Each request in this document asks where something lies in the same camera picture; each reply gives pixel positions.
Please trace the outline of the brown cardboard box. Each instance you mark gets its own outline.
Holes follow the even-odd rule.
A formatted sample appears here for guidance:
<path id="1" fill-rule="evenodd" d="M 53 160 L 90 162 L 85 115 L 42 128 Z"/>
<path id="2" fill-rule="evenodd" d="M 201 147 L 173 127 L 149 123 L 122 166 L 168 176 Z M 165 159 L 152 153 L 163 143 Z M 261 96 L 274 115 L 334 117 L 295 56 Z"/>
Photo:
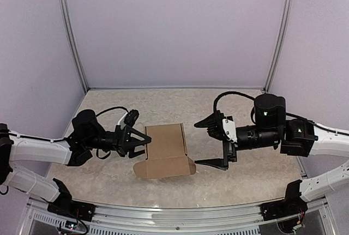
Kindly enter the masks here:
<path id="1" fill-rule="evenodd" d="M 146 144 L 145 160 L 133 166 L 137 177 L 163 179 L 196 173 L 196 164 L 188 157 L 182 123 L 146 126 L 145 134 L 151 142 Z"/>

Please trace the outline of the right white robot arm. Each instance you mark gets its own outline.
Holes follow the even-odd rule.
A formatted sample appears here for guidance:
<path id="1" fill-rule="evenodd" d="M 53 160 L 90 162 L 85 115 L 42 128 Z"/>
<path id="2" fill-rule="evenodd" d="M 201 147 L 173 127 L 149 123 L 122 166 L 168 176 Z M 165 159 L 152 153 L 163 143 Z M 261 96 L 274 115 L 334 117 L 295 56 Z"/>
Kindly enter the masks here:
<path id="1" fill-rule="evenodd" d="M 218 110 L 218 101 L 227 95 L 242 96 L 254 102 L 250 114 L 252 125 L 237 127 L 233 117 Z M 221 93 L 213 102 L 212 114 L 194 126 L 205 128 L 210 137 L 222 142 L 223 149 L 222 158 L 197 160 L 196 164 L 224 171 L 230 162 L 237 160 L 236 153 L 241 150 L 273 147 L 289 156 L 348 156 L 347 130 L 288 113 L 285 98 L 269 93 L 257 97 L 235 91 Z"/>

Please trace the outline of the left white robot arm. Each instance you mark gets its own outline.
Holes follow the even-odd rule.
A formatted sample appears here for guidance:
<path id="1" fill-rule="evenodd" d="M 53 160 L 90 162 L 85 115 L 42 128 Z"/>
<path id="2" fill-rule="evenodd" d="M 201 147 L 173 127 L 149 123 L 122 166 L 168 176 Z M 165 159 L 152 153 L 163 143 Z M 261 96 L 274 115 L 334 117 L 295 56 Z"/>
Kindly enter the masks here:
<path id="1" fill-rule="evenodd" d="M 22 166 L 17 161 L 50 162 L 79 167 L 92 158 L 92 150 L 116 152 L 121 157 L 134 158 L 145 153 L 136 147 L 151 142 L 151 137 L 134 129 L 138 110 L 125 111 L 114 131 L 107 131 L 98 122 L 98 114 L 86 109 L 72 120 L 73 132 L 62 139 L 26 136 L 10 131 L 1 124 L 1 184 L 35 195 L 54 203 L 66 216 L 76 211 L 76 203 L 64 183 L 48 179 Z"/>

